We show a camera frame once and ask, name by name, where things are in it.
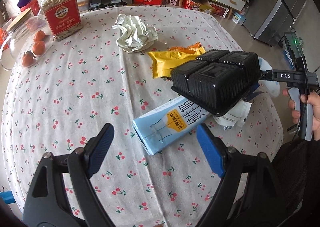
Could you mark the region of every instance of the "white tissue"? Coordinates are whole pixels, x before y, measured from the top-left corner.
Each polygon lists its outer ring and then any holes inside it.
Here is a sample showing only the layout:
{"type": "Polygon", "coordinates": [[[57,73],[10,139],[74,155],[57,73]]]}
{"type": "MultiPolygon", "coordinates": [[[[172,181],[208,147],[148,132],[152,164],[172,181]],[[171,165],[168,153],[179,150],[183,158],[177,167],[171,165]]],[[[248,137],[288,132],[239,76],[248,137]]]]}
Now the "white tissue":
{"type": "Polygon", "coordinates": [[[148,26],[138,16],[120,14],[116,24],[112,28],[119,28],[122,32],[116,40],[116,44],[125,52],[145,50],[158,39],[156,28],[148,26]]]}
{"type": "Polygon", "coordinates": [[[230,111],[221,117],[212,116],[221,126],[233,127],[237,122],[242,127],[247,119],[251,103],[240,100],[230,111]]]}

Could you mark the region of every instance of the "hand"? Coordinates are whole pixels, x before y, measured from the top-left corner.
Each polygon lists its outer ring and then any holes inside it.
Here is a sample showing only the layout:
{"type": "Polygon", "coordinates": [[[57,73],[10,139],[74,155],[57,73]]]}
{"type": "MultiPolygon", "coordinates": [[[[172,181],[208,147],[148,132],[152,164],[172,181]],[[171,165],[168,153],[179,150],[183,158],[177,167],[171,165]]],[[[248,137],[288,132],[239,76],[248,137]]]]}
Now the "hand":
{"type": "MultiPolygon", "coordinates": [[[[284,96],[289,96],[288,89],[284,89],[282,91],[284,96]]],[[[306,96],[301,95],[300,100],[305,103],[306,96]]],[[[312,124],[312,131],[313,131],[313,138],[314,140],[320,140],[320,96],[317,95],[315,92],[310,93],[308,96],[308,103],[312,104],[313,106],[313,124],[312,124]]],[[[292,110],[292,120],[294,124],[298,124],[300,118],[300,112],[296,111],[294,108],[296,106],[294,100],[288,101],[288,106],[292,110]]]]}

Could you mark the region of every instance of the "wooden lid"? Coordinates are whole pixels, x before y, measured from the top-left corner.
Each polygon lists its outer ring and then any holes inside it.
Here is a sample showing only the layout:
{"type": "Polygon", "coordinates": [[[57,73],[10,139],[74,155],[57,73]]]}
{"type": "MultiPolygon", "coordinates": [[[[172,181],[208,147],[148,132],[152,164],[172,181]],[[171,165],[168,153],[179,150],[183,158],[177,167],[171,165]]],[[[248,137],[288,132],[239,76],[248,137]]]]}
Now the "wooden lid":
{"type": "Polygon", "coordinates": [[[19,28],[23,23],[27,21],[29,18],[29,14],[31,13],[31,8],[24,10],[18,17],[16,17],[11,24],[7,27],[7,32],[14,32],[17,28],[19,28]]]}

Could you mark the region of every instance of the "tablecloth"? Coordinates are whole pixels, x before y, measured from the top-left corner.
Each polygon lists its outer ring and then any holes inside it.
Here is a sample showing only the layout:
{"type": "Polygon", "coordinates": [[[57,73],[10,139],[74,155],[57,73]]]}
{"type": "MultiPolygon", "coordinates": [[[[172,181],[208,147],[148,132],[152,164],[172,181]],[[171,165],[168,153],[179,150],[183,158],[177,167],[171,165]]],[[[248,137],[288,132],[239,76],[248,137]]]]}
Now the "tablecloth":
{"type": "MultiPolygon", "coordinates": [[[[111,29],[119,14],[137,15],[162,33],[167,45],[199,41],[209,49],[241,50],[214,17],[198,11],[165,7],[119,7],[82,15],[84,28],[54,42],[37,65],[15,69],[9,79],[2,117],[5,168],[21,210],[44,152],[72,152],[96,136],[106,122],[115,127],[114,141],[100,171],[91,178],[94,190],[116,226],[196,225],[218,184],[196,140],[189,132],[159,154],[148,156],[132,120],[178,95],[171,81],[152,78],[146,53],[123,53],[111,29]]],[[[206,124],[227,146],[273,159],[283,130],[267,93],[252,100],[243,128],[224,131],[212,117],[206,124]]],[[[70,178],[64,177],[74,215],[82,217],[70,178]]],[[[244,190],[245,175],[237,197],[244,190]]]]}

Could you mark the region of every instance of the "refrigerator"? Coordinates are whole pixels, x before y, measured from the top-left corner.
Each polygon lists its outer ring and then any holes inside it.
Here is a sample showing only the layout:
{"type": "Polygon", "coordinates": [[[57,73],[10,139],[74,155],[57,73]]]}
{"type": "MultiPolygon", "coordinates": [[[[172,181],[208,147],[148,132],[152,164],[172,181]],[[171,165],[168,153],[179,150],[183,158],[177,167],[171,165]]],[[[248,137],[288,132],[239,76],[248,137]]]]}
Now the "refrigerator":
{"type": "Polygon", "coordinates": [[[251,0],[243,26],[259,41],[277,45],[301,13],[306,0],[251,0]]]}

